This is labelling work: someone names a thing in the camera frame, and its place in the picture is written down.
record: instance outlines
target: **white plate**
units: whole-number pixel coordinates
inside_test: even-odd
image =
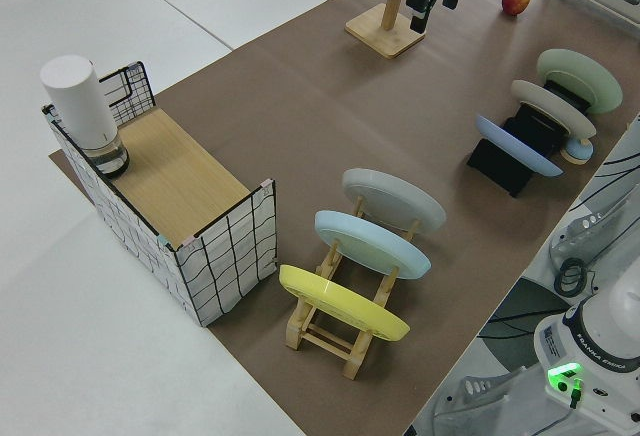
[[[482,136],[520,161],[531,171],[548,177],[562,174],[562,170],[547,158],[531,149],[513,135],[507,133],[500,126],[496,126],[484,116],[476,115],[476,127]]]
[[[418,248],[400,236],[370,221],[337,211],[318,211],[315,228],[331,246],[338,241],[338,252],[382,274],[399,269],[398,278],[418,279],[431,268],[431,262]]]
[[[435,231],[446,221],[442,206],[420,188],[403,179],[372,169],[349,169],[342,189],[354,203],[364,198],[363,211],[372,219],[407,231],[418,219],[416,233]]]
[[[606,113],[622,103],[622,88],[601,64],[568,49],[548,49],[538,57],[538,77],[553,81],[591,103],[589,113]]]
[[[537,84],[516,79],[511,83],[511,94],[521,103],[554,120],[576,139],[589,139],[596,134],[595,126],[584,114]]]

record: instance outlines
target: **blue plate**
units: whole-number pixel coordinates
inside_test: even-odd
[[[548,177],[562,174],[562,170],[558,166],[540,153],[531,149],[518,138],[507,133],[500,126],[493,124],[484,116],[476,115],[476,127],[482,136],[498,146],[505,153],[520,161],[531,171]]]
[[[338,241],[340,254],[378,273],[390,274],[397,267],[398,278],[418,279],[431,268],[429,258],[414,245],[350,214],[318,211],[315,228],[326,244]]]

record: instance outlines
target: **light blue plate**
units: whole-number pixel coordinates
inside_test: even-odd
[[[431,262],[418,248],[391,231],[350,214],[318,211],[315,228],[331,246],[338,241],[338,252],[382,274],[399,268],[398,278],[418,279],[431,268]]]
[[[613,111],[622,103],[622,88],[600,63],[568,49],[547,49],[538,57],[538,77],[558,83],[589,101],[587,112]]]
[[[522,141],[507,133],[500,126],[496,126],[484,116],[476,115],[476,127],[480,134],[511,155],[531,171],[543,176],[559,176],[562,170],[549,161],[547,158],[537,153]]]

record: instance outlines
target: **white cylindrical container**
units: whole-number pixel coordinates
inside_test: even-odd
[[[129,156],[91,61],[59,56],[42,67],[40,80],[71,139],[106,176],[121,174]]]

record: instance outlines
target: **brown paper mat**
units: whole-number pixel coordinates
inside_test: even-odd
[[[320,263],[327,248],[314,214],[350,210],[340,185],[348,168],[406,179],[447,211],[438,232],[415,240],[432,270],[398,281],[388,303],[411,331],[374,341],[356,381],[307,342],[285,347],[295,300],[277,275],[211,326],[309,435],[402,434],[640,108],[636,37],[583,0],[532,0],[517,18],[501,13],[500,0],[461,0],[453,12],[438,3],[426,39],[395,60],[344,31],[378,2],[330,0],[157,97],[245,185],[277,181],[281,263]],[[535,176],[513,199],[465,165],[479,140],[474,115],[501,124],[515,114],[511,81],[537,82],[536,59],[548,48],[600,61],[625,102],[593,118],[592,161],[578,167],[558,156],[563,176]],[[379,282],[348,262],[336,280],[369,295]]]

